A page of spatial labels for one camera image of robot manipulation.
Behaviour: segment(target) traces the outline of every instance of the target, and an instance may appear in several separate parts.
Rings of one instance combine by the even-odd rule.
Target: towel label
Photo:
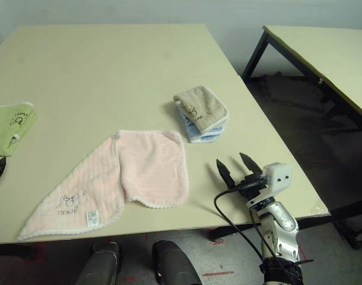
[[[95,227],[99,225],[98,210],[91,210],[86,212],[87,227]]]

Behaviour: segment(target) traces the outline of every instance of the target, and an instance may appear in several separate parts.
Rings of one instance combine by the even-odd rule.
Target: beige towel
[[[173,96],[173,100],[202,134],[223,126],[228,120],[226,107],[208,87],[194,87]]]

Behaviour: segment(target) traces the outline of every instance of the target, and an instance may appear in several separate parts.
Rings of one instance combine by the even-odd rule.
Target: black cable
[[[226,220],[226,222],[228,222],[230,225],[232,225],[237,231],[238,233],[243,237],[243,239],[246,240],[246,242],[252,247],[252,249],[256,252],[256,254],[258,255],[258,257],[260,258],[261,261],[263,261],[263,257],[261,255],[261,253],[258,251],[258,249],[256,248],[256,246],[251,242],[251,240],[248,239],[248,237],[246,237],[246,235],[244,233],[242,233],[242,231],[235,226],[235,224],[228,218],[226,217],[225,214],[223,214],[223,212],[221,211],[221,209],[219,209],[218,205],[217,205],[217,199],[225,194],[228,193],[233,193],[236,192],[237,190],[226,190],[223,191],[222,193],[219,193],[217,196],[215,196],[214,198],[214,206],[217,209],[217,211],[221,214],[221,216]]]
[[[260,236],[260,238],[262,239],[262,242],[265,244],[265,246],[268,248],[269,252],[272,254],[272,256],[275,258],[276,262],[278,263],[278,265],[280,266],[280,269],[282,271],[282,273],[285,274],[285,276],[288,278],[288,281],[290,282],[290,284],[293,284],[292,280],[290,279],[288,272],[285,270],[284,266],[282,266],[280,260],[278,259],[278,257],[275,255],[274,251],[272,250],[272,248],[269,246],[268,242],[265,240],[265,238],[263,237],[262,233],[260,232],[260,230],[258,229],[258,226],[255,223],[255,219],[253,218],[253,214],[252,214],[252,207],[250,208],[250,217],[251,217],[251,221],[253,224],[253,227],[255,228],[256,232],[258,233],[258,235]]]

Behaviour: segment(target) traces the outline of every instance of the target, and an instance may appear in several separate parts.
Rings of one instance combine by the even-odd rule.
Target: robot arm
[[[262,225],[261,270],[265,284],[302,285],[299,246],[296,236],[299,227],[295,218],[274,196],[291,185],[292,167],[287,163],[272,163],[260,167],[247,155],[240,153],[243,163],[253,173],[235,185],[230,172],[217,160],[217,167],[230,192],[239,191],[247,199],[250,215],[256,212]]]

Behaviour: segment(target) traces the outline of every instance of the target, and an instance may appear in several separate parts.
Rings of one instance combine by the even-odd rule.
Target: green towel
[[[36,118],[31,103],[0,106],[0,156],[14,153]]]

